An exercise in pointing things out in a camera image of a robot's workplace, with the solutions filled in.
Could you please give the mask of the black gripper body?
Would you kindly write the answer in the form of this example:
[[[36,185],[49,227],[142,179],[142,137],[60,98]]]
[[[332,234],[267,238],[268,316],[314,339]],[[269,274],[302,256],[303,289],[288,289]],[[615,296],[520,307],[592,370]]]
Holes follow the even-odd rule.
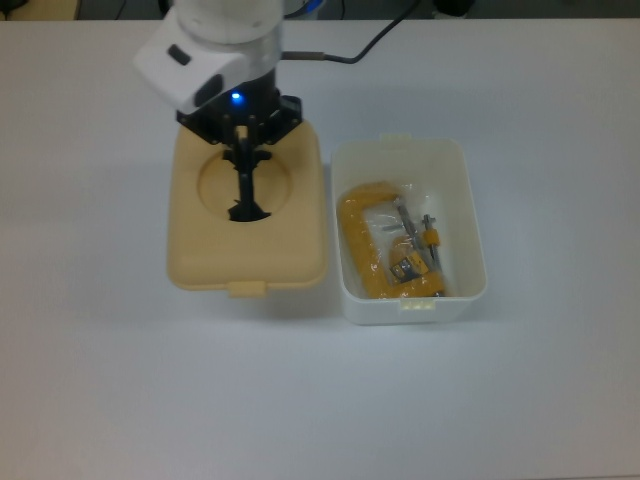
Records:
[[[247,127],[248,117],[256,115],[261,145],[277,143],[303,121],[301,99],[282,95],[274,73],[221,93],[194,113],[177,112],[176,120],[203,140],[216,144],[223,143],[224,114],[230,114],[244,127]]]

